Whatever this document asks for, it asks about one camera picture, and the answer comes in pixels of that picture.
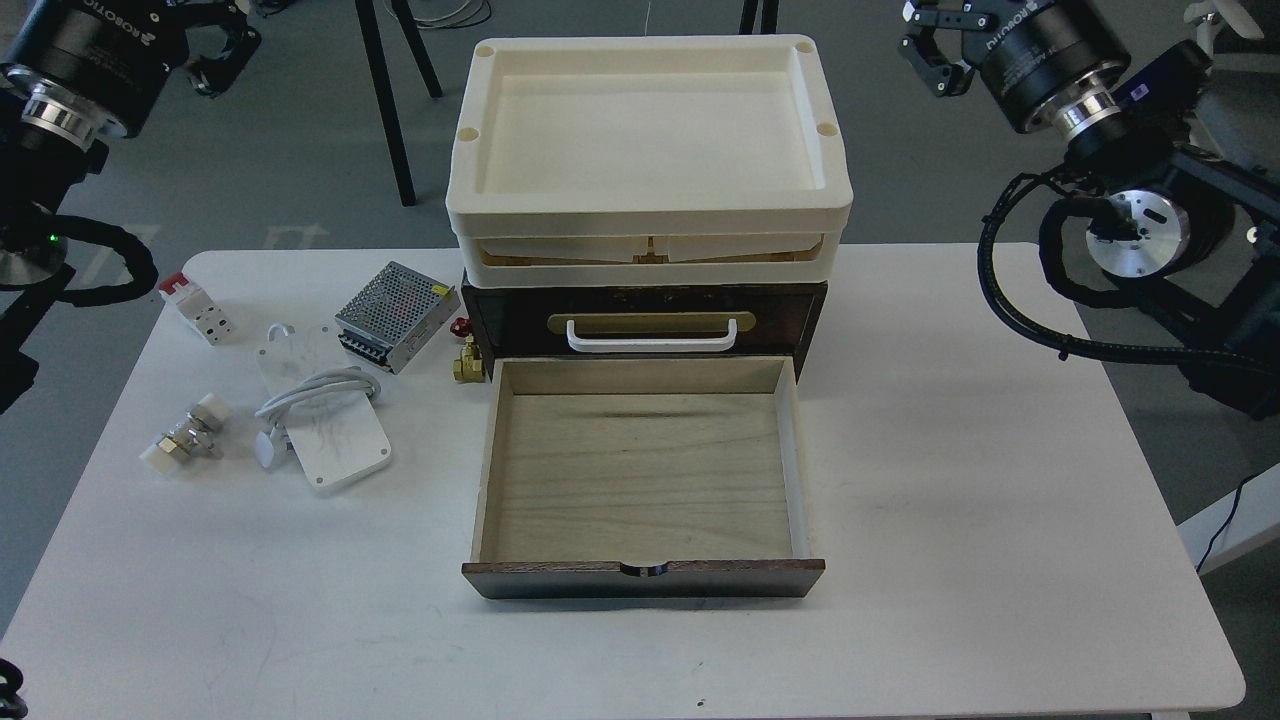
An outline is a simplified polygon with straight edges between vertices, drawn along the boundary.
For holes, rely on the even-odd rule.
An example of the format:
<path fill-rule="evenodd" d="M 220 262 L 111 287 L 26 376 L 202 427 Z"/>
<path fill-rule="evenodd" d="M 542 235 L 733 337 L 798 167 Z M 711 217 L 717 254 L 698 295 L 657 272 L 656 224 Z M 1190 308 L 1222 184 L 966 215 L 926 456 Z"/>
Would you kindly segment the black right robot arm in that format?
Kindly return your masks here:
<path fill-rule="evenodd" d="M 1062 163 L 1016 176 L 983 220 L 980 291 L 995 315 L 1060 357 L 1175 366 L 1189 387 L 1254 419 L 1277 414 L 1277 186 L 1190 142 L 1210 56 L 1183 41 L 1134 76 L 1091 1 L 909 1 L 900 53 L 940 97 L 979 76 L 1019 133 L 1053 128 Z M 1018 310 L 995 240 L 1032 190 L 1047 283 L 1094 309 L 1134 307 L 1174 346 L 1082 340 Z"/>

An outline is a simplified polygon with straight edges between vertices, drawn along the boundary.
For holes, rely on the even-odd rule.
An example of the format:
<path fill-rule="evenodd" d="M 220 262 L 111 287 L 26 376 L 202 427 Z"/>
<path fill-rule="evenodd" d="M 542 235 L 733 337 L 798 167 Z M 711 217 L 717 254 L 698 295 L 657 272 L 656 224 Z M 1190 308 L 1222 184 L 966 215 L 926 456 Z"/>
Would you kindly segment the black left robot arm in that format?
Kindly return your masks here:
<path fill-rule="evenodd" d="M 119 225 L 61 214 L 97 174 L 106 137 L 136 137 L 180 68 L 225 92 L 261 44 L 243 1 L 38 1 L 3 59 L 3 406 L 35 383 L 22 350 L 54 304 L 122 304 L 157 283 L 150 250 Z"/>

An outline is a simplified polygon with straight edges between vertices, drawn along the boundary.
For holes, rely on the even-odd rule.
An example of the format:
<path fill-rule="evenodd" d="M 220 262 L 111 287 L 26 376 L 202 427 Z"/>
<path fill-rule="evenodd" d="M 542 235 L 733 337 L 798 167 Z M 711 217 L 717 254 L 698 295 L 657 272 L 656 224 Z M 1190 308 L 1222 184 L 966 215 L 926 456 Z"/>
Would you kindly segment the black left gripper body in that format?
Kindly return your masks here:
<path fill-rule="evenodd" d="M 193 90 L 205 97 L 228 91 L 262 44 L 250 24 L 256 1 L 180 1 L 180 28 L 216 27 L 225 41 L 216 55 L 192 53 L 186 63 Z"/>

